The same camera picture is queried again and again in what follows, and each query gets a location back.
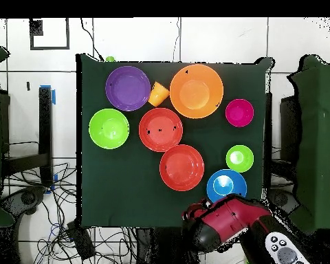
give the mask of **white tile floor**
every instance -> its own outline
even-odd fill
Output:
[[[330,62],[330,19],[317,18],[134,18],[134,19],[83,19],[84,27],[93,36],[96,49],[103,58],[114,56],[117,61],[206,61],[211,63],[253,63],[256,59],[271,56],[276,64],[271,75],[273,94],[273,146],[281,145],[279,104],[283,97],[294,94],[286,77],[298,69],[300,57],[319,54]],[[44,36],[35,36],[36,45],[59,46],[66,43],[64,19],[43,19]],[[181,38],[175,40],[181,26]],[[56,90],[53,108],[54,163],[69,162],[75,167],[76,157],[76,63],[75,54],[93,52],[92,41],[82,29],[80,19],[69,19],[69,50],[30,50],[28,19],[0,19],[0,46],[10,53],[7,62],[0,64],[0,86],[11,95],[10,142],[38,140],[38,87],[51,85]],[[35,144],[10,147],[11,156],[36,153]],[[75,184],[76,176],[67,179]],[[11,184],[20,182],[10,180]],[[19,189],[11,186],[10,192]],[[46,194],[44,203],[55,223],[56,204],[52,195]],[[64,202],[66,220],[74,219],[75,205]],[[98,245],[119,228],[97,228],[91,231]],[[47,239],[50,223],[47,211],[40,205],[32,216],[24,216],[19,232],[19,247],[23,264],[33,264],[38,254],[37,241]],[[120,234],[99,245],[100,253],[118,253]],[[99,256],[92,259],[96,264]],[[239,244],[227,252],[213,252],[201,256],[201,264],[244,264],[244,254]],[[50,264],[69,264],[54,260]],[[82,264],[79,258],[73,264]],[[101,258],[99,264],[112,264]]]

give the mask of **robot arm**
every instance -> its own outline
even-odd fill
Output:
[[[212,252],[248,228],[266,254],[266,264],[309,264],[308,252],[258,201],[238,195],[228,195],[214,204],[203,200],[191,205],[182,217],[194,250]]]

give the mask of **small green bowl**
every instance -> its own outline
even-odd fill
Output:
[[[118,148],[129,136],[129,121],[116,109],[99,110],[89,122],[89,135],[103,149]]]
[[[226,164],[228,168],[239,173],[250,170],[253,161],[253,152],[244,145],[233,146],[226,154]]]

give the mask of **orange cup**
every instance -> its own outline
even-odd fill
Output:
[[[148,102],[157,107],[162,103],[168,96],[170,95],[170,91],[167,90],[164,86],[155,82],[153,85],[153,89],[151,90],[151,95],[149,96]]]

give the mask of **plastic bowl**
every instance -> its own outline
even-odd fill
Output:
[[[247,184],[243,176],[231,169],[223,169],[214,173],[206,185],[206,193],[212,203],[222,199],[230,193],[245,197]]]
[[[225,115],[234,127],[245,127],[253,119],[254,108],[246,99],[235,99],[227,105]]]
[[[102,109],[89,122],[91,140],[103,149],[115,149],[123,145],[129,136],[129,122],[116,109]]]
[[[183,132],[181,120],[170,109],[152,109],[140,120],[140,139],[147,148],[155,152],[166,152],[179,144]]]
[[[233,146],[226,154],[228,168],[240,173],[250,170],[253,161],[253,152],[244,145]]]
[[[179,70],[171,81],[170,99],[183,116],[204,118],[219,107],[223,99],[223,83],[212,68],[190,65]]]
[[[160,160],[160,176],[173,190],[186,191],[194,188],[201,181],[203,174],[203,158],[191,146],[174,146],[165,152]]]
[[[123,66],[110,73],[105,92],[110,103],[117,109],[134,111],[148,101],[151,84],[141,69]]]

